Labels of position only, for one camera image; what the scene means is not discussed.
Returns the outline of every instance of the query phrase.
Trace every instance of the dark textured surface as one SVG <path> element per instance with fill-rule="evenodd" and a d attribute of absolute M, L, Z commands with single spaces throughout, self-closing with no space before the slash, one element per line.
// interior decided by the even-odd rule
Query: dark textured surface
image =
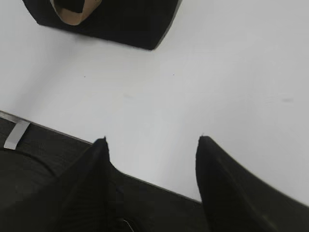
<path fill-rule="evenodd" d="M 13 127 L 14 123 L 0 119 L 1 145 Z M 60 175 L 89 147 L 89 144 L 30 125 L 17 149 L 39 157 Z M 41 166 L 38 170 L 49 178 Z M 145 232 L 208 232 L 201 204 L 123 175 L 115 169 L 112 169 L 111 178 L 124 193 L 121 200 L 123 213 L 136 222 L 137 228 L 143 228 Z M 115 201 L 119 200 L 115 187 L 110 188 L 110 195 Z"/>
<path fill-rule="evenodd" d="M 307 206 L 254 176 L 210 137 L 199 140 L 196 170 L 212 231 L 309 231 Z"/>
<path fill-rule="evenodd" d="M 38 24 L 148 50 L 170 26 L 178 0 L 103 0 L 78 26 L 63 23 L 50 0 L 23 0 Z"/>

